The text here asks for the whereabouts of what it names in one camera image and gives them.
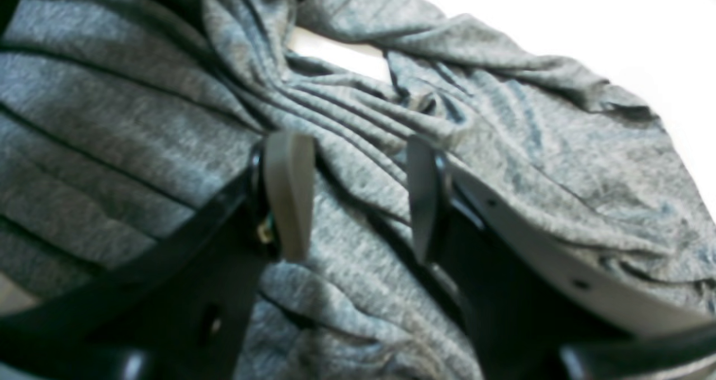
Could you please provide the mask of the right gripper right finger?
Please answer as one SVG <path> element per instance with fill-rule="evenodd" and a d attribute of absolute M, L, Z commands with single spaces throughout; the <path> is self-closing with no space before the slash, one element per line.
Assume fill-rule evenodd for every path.
<path fill-rule="evenodd" d="M 485 379 L 713 379 L 714 319 L 571 256 L 412 136 L 414 254 L 460 311 Z"/>

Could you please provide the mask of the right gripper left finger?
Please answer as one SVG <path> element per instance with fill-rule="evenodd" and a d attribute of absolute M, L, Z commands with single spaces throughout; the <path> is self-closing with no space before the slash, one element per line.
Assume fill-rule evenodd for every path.
<path fill-rule="evenodd" d="M 3 379 L 230 379 L 262 273 L 311 245 L 315 139 L 281 131 L 153 249 L 2 319 Z"/>

